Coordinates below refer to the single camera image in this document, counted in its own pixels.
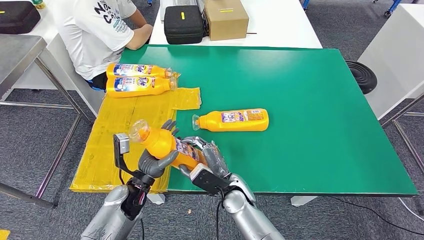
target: black case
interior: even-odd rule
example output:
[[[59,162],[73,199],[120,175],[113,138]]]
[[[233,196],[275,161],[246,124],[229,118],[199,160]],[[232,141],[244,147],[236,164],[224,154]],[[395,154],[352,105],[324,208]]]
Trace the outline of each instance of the black case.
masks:
[[[196,5],[167,7],[163,27],[169,44],[198,44],[204,36],[202,14]]]
[[[0,34],[27,34],[40,21],[30,1],[0,1]]]

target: blue chair leg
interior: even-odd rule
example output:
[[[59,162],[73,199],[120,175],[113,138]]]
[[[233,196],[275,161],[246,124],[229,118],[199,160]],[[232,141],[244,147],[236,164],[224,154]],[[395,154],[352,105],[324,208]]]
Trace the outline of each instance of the blue chair leg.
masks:
[[[393,0],[393,4],[387,11],[384,12],[384,16],[389,17],[400,3],[401,0]]]
[[[302,7],[303,7],[303,10],[308,10],[308,4],[309,4],[309,0],[304,0],[303,1],[303,4],[302,4]]]

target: person's arm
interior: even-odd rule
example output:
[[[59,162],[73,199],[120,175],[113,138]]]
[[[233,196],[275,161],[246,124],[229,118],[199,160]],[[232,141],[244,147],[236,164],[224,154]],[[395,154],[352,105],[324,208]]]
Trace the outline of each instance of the person's arm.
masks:
[[[145,17],[138,9],[135,10],[135,12],[129,17],[129,19],[137,26],[137,28],[141,28],[147,24]]]
[[[131,0],[117,0],[117,3],[121,17],[129,18],[137,26],[137,29],[133,30],[134,36],[125,46],[131,50],[137,50],[150,38],[153,27],[147,24],[142,13]]]
[[[150,38],[152,31],[153,27],[150,24],[145,24],[144,26],[135,29],[134,36],[132,36],[132,39],[125,46],[131,50],[141,48]]]

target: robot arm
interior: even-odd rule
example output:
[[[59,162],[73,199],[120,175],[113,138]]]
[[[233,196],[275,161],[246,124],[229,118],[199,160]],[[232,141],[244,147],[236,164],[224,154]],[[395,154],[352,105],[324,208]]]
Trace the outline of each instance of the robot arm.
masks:
[[[246,240],[284,240],[271,221],[256,207],[256,198],[241,176],[228,171],[218,147],[198,136],[182,140],[198,146],[206,159],[207,166],[198,164],[193,171],[180,165],[180,171],[191,182],[211,195],[223,192],[223,206],[234,219]]]
[[[171,130],[175,122],[167,121],[163,128]],[[200,137],[182,140],[199,147],[207,166],[200,163],[192,171],[180,165],[182,174],[210,195],[222,192],[223,206],[234,219],[246,240],[284,240],[270,220],[256,207],[256,198],[246,182],[237,174],[228,171],[217,146]],[[147,151],[138,163],[139,170],[130,171],[124,162],[129,152],[129,138],[124,133],[114,135],[115,165],[133,177],[125,185],[115,187],[105,198],[103,206],[81,235],[82,240],[126,240],[136,223],[142,218],[142,208],[154,178],[164,173],[164,168],[178,155],[171,152],[158,160]]]
[[[175,122],[167,121],[162,128],[171,130],[174,126]],[[107,195],[103,206],[81,234],[81,240],[126,240],[143,216],[142,208],[155,178],[162,176],[165,167],[178,155],[178,152],[172,151],[158,160],[144,151],[138,162],[139,169],[131,171],[124,162],[124,154],[130,151],[129,137],[125,133],[115,134],[113,146],[116,167],[133,177]]]

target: yellow tape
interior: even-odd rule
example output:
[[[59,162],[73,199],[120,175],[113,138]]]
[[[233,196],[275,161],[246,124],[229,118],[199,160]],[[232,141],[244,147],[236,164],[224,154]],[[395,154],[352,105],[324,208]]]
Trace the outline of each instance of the yellow tape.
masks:
[[[0,240],[7,240],[11,231],[0,229]]]
[[[221,8],[219,10],[220,13],[231,13],[234,12],[234,8]]]
[[[160,128],[168,119],[175,119],[176,110],[199,109],[202,103],[199,88],[178,88],[160,95],[103,99],[94,122],[85,151],[76,170],[70,189],[74,192],[106,193],[120,185],[119,170],[114,163],[113,135],[128,133],[139,119],[145,119],[154,128]],[[130,144],[124,160],[130,170],[137,168],[144,148]],[[151,187],[151,193],[163,193],[168,189],[171,169]],[[122,173],[127,181],[130,175]]]

